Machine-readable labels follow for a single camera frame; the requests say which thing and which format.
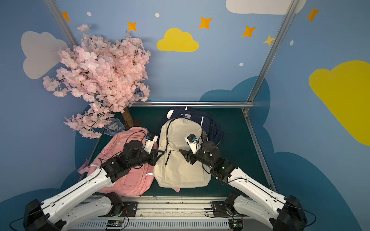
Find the aluminium right side rail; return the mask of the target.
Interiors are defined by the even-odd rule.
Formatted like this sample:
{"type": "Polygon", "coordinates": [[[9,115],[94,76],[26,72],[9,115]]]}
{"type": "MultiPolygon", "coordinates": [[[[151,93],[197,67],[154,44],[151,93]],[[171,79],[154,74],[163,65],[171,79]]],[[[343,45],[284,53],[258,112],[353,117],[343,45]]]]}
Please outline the aluminium right side rail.
{"type": "Polygon", "coordinates": [[[258,155],[260,164],[262,166],[262,169],[263,169],[265,178],[267,179],[268,186],[269,186],[269,188],[272,191],[276,192],[277,190],[276,190],[275,184],[273,182],[272,176],[271,176],[270,171],[268,169],[268,166],[267,166],[266,160],[264,158],[264,155],[262,153],[261,147],[259,145],[258,139],[257,139],[257,137],[255,135],[255,132],[254,132],[254,129],[252,127],[250,118],[248,116],[248,110],[249,110],[249,108],[247,108],[247,107],[245,107],[245,108],[242,109],[242,113],[244,115],[245,122],[247,124],[248,130],[249,130],[249,133],[250,133],[250,136],[251,136],[251,139],[252,139],[254,148],[255,148],[255,150],[257,152],[257,155],[258,155]]]}

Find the green circuit board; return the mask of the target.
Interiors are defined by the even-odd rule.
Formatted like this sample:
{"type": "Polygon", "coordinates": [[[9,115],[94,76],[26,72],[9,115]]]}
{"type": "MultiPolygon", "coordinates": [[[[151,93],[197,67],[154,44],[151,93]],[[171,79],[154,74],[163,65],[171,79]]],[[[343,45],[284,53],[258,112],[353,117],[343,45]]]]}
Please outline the green circuit board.
{"type": "Polygon", "coordinates": [[[111,230],[118,231],[118,230],[123,229],[125,225],[126,225],[126,221],[124,221],[123,219],[108,220],[106,223],[105,229],[106,231],[111,231],[111,230]]]}
{"type": "Polygon", "coordinates": [[[240,219],[229,219],[228,220],[229,231],[242,231],[243,222],[240,219]]]}

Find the left green circuit board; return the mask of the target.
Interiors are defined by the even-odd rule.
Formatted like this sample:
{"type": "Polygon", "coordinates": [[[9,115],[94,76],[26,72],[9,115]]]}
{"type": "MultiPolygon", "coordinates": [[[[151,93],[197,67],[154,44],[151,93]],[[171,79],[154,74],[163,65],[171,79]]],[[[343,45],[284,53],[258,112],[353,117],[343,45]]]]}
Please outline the left green circuit board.
{"type": "Polygon", "coordinates": [[[123,229],[125,225],[126,225],[126,221],[124,221],[123,219],[108,220],[106,223],[105,229],[106,231],[111,231],[111,230],[118,231],[118,230],[123,229]]]}

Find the navy blue backpack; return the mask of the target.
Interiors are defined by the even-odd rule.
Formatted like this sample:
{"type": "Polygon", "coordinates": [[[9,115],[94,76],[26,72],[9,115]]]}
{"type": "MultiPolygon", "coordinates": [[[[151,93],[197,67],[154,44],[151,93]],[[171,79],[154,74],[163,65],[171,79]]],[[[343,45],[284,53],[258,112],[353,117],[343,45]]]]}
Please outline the navy blue backpack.
{"type": "Polygon", "coordinates": [[[190,107],[175,107],[170,109],[161,120],[159,126],[161,128],[169,120],[178,118],[185,118],[198,123],[208,135],[208,140],[215,144],[219,143],[224,137],[221,126],[209,114],[190,107]]]}

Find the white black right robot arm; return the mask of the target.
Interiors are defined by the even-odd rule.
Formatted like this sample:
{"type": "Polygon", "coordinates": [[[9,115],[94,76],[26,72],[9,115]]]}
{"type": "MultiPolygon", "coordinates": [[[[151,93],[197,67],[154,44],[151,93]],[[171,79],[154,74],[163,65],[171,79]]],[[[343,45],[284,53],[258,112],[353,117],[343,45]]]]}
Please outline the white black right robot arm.
{"type": "Polygon", "coordinates": [[[308,220],[300,201],[285,197],[248,176],[241,168],[222,158],[216,145],[207,141],[193,142],[188,150],[180,150],[190,164],[200,162],[210,168],[210,174],[222,184],[238,189],[241,195],[230,196],[225,204],[240,215],[247,215],[273,231],[302,231],[308,220]]]}

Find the aluminium corner post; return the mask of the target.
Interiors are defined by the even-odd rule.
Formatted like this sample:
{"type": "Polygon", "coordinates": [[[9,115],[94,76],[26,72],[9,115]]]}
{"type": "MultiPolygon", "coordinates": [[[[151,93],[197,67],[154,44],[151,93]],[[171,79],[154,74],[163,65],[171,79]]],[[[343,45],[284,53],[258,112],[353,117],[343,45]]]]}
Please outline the aluminium corner post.
{"type": "Polygon", "coordinates": [[[63,35],[67,39],[71,47],[78,45],[75,35],[73,34],[71,28],[69,27],[67,20],[64,18],[62,11],[60,10],[59,5],[55,0],[44,0],[47,8],[57,22],[59,28],[61,29],[63,35]]]}
{"type": "Polygon", "coordinates": [[[265,80],[266,76],[267,76],[267,73],[274,61],[274,58],[285,38],[285,35],[286,33],[288,32],[289,30],[289,27],[296,15],[296,10],[298,8],[298,5],[299,5],[300,1],[299,0],[293,0],[291,1],[288,9],[287,9],[287,12],[286,14],[284,15],[284,18],[280,24],[280,27],[277,31],[277,34],[276,34],[276,38],[268,52],[268,55],[265,59],[265,62],[263,64],[263,67],[251,89],[251,92],[249,94],[249,97],[247,99],[247,102],[250,102],[250,103],[253,103],[254,102],[254,99],[255,97],[257,96],[257,93],[260,89],[260,87],[262,86],[262,83],[263,81],[265,80]]]}

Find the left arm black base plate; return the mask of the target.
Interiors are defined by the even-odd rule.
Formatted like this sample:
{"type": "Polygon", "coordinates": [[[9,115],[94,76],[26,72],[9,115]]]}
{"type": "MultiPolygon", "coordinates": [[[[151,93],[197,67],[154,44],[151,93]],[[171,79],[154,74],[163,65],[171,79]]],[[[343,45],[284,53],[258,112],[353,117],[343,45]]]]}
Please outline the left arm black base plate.
{"type": "Polygon", "coordinates": [[[113,217],[135,217],[137,212],[138,202],[122,202],[115,206],[112,211],[113,217]]]}

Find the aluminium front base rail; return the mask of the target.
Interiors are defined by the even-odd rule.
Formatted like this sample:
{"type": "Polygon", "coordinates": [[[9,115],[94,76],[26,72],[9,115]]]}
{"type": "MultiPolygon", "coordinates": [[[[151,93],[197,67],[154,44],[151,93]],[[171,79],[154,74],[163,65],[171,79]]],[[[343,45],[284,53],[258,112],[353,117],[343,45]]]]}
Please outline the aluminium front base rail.
{"type": "MultiPolygon", "coordinates": [[[[103,197],[93,197],[88,203],[103,197]]],[[[110,214],[86,220],[67,231],[72,230],[102,230],[106,231],[108,220],[126,221],[126,225],[119,231],[128,229],[229,229],[229,219],[253,219],[251,217],[215,217],[211,208],[211,201],[226,201],[223,197],[134,197],[121,198],[122,202],[138,202],[135,217],[113,217],[110,214]]]]}

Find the aluminium left corner post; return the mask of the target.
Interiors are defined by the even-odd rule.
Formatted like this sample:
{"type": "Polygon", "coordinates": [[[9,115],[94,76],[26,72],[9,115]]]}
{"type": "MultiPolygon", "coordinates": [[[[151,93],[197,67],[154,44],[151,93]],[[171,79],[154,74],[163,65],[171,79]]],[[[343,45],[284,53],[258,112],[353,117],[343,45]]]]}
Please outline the aluminium left corner post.
{"type": "Polygon", "coordinates": [[[71,47],[78,45],[75,35],[73,34],[71,28],[69,27],[67,20],[64,18],[62,11],[60,10],[59,5],[55,0],[44,0],[47,8],[57,22],[59,28],[61,29],[63,35],[67,39],[71,47]]]}

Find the pink backpack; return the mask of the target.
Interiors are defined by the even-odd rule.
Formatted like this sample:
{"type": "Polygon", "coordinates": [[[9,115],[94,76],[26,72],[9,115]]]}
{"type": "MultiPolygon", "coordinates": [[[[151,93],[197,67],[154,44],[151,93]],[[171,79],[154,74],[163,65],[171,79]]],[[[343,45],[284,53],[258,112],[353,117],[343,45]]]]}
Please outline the pink backpack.
{"type": "MultiPolygon", "coordinates": [[[[133,127],[128,131],[117,133],[111,137],[110,141],[103,146],[103,149],[98,152],[97,157],[89,164],[86,169],[87,175],[91,175],[101,165],[100,159],[107,160],[113,157],[114,154],[123,150],[125,143],[131,140],[139,140],[145,144],[144,136],[148,134],[146,128],[133,127]]],[[[115,192],[119,196],[140,196],[147,191],[154,180],[154,167],[149,164],[144,164],[142,167],[132,168],[126,176],[118,179],[111,187],[105,187],[99,190],[99,193],[115,192]]]]}

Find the right green circuit board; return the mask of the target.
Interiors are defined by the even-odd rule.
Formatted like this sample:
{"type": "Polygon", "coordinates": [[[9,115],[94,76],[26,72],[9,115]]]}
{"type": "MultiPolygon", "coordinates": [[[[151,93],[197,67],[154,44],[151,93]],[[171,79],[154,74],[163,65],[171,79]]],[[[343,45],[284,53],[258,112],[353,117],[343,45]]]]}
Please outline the right green circuit board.
{"type": "Polygon", "coordinates": [[[228,220],[229,231],[242,231],[243,222],[240,219],[229,219],[228,220]]]}

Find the aluminium back rail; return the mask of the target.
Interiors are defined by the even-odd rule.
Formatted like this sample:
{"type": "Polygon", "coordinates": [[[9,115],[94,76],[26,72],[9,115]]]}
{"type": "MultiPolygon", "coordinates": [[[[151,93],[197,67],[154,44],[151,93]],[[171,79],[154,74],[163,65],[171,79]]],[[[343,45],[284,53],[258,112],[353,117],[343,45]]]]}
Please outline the aluminium back rail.
{"type": "Polygon", "coordinates": [[[249,108],[253,102],[135,102],[132,107],[211,107],[211,108],[249,108]]]}

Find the beige and navy backpack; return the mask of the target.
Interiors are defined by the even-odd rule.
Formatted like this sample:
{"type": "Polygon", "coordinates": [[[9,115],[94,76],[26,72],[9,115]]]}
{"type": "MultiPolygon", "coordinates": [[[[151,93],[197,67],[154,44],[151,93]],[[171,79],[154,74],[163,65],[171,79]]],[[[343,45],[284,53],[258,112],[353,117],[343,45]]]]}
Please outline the beige and navy backpack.
{"type": "Polygon", "coordinates": [[[161,128],[159,150],[164,155],[156,162],[153,174],[163,188],[197,188],[205,187],[211,180],[200,162],[190,164],[180,150],[189,151],[186,137],[194,134],[201,141],[207,140],[200,124],[186,118],[167,121],[161,128]]]}

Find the pink artificial blossom tree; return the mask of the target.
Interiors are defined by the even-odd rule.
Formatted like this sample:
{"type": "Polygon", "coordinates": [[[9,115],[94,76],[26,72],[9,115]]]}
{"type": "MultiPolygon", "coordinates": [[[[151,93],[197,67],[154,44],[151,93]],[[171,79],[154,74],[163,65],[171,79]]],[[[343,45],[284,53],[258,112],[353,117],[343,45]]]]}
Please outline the pink artificial blossom tree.
{"type": "Polygon", "coordinates": [[[85,138],[97,139],[102,135],[98,129],[109,125],[115,113],[148,100],[145,66],[151,53],[130,33],[111,42],[88,34],[89,29],[87,24],[78,27],[81,44],[58,52],[64,67],[57,69],[55,78],[43,77],[43,86],[56,97],[71,94],[88,102],[89,110],[67,118],[65,125],[85,138]]]}

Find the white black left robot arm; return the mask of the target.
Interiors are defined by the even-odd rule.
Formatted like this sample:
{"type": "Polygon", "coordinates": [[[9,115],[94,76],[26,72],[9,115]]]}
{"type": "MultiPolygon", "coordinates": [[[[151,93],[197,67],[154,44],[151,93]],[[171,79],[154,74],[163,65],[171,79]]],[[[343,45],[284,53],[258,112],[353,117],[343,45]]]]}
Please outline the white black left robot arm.
{"type": "Polygon", "coordinates": [[[141,141],[126,143],[123,150],[112,158],[103,160],[101,165],[83,181],[65,191],[26,205],[23,227],[26,231],[67,231],[86,220],[103,215],[117,216],[124,212],[122,200],[117,193],[108,193],[103,198],[79,207],[79,203],[95,192],[113,186],[137,166],[156,162],[164,151],[148,150],[141,141]]]}

